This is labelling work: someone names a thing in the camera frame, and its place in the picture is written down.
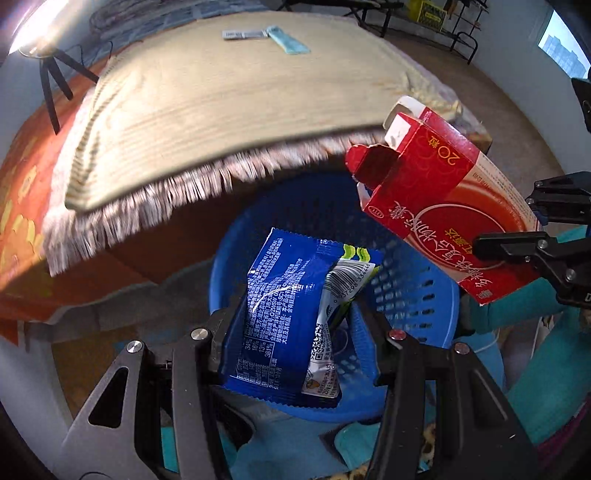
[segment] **lamp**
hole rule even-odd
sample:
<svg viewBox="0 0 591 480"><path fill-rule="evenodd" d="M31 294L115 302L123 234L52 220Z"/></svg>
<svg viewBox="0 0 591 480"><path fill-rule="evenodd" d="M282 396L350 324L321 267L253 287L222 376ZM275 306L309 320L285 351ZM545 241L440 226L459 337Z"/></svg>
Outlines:
<svg viewBox="0 0 591 480"><path fill-rule="evenodd" d="M56 81L57 86L68 100L74 98L72 89L66 82L56 59L65 63L89 80L97 83L99 78L84 65L74 60L63 50L52 44L56 31L52 24L58 14L66 6L68 0L46 0L27 18L19 27L15 39L10 48L10 53L17 51L24 57L39 60L39 74L41 76L41 88L47 107L47 112L56 135L60 131L60 122L57 117L56 107L53 103L49 75Z"/></svg>

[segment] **otc logo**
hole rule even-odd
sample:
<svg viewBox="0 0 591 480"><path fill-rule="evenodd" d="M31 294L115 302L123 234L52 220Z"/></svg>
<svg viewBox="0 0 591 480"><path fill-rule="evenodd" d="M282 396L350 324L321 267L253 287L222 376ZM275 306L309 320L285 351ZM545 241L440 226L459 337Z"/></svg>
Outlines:
<svg viewBox="0 0 591 480"><path fill-rule="evenodd" d="M384 214L381 212L381 210L379 208L374 207L373 205L370 205L368 207L368 212L371 213L374 217L384 218Z"/></svg>

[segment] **cream blanket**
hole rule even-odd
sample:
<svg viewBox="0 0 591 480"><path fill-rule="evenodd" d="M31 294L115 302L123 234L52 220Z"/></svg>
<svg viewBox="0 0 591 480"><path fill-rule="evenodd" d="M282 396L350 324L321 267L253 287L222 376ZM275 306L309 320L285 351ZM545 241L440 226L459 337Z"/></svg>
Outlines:
<svg viewBox="0 0 591 480"><path fill-rule="evenodd" d="M278 25L311 53L223 30ZM96 209L225 155L379 126L401 95L449 105L386 41L323 15L256 12L198 20L134 44L100 77L76 149L66 206Z"/></svg>

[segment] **floor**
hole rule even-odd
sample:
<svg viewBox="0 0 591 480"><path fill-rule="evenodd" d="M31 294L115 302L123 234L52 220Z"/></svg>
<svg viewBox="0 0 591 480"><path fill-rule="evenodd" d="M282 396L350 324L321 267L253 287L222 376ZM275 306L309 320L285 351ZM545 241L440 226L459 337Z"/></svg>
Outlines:
<svg viewBox="0 0 591 480"><path fill-rule="evenodd" d="M478 69L468 66L446 49L422 43L405 34L390 33L387 39L457 92L460 100L491 134L491 160L523 195L532 191L536 180L563 174L537 130L503 91ZM57 372L73 416L125 341L134 336L148 338L153 334L148 346L150 343L159 345L180 334L179 324L173 328L175 318L182 318L180 323L188 326L207 314L208 278L209 266L203 265L180 275L168 287L130 291L100 306L71 310L59 324L44 326L51 330L46 334L54 341Z"/></svg>

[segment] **window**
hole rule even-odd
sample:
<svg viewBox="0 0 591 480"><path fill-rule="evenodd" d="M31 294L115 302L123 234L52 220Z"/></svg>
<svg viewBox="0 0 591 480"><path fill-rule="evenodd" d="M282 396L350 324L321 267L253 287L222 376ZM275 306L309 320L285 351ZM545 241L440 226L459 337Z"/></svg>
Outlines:
<svg viewBox="0 0 591 480"><path fill-rule="evenodd" d="M574 39L569 28L556 12L552 13L550 23L542 35L538 46L544 50L569 77L587 77L589 60Z"/></svg>
<svg viewBox="0 0 591 480"><path fill-rule="evenodd" d="M51 36L51 23L67 3L68 0L46 0L19 27L9 53L17 51L22 46L31 44L38 38Z"/></svg>

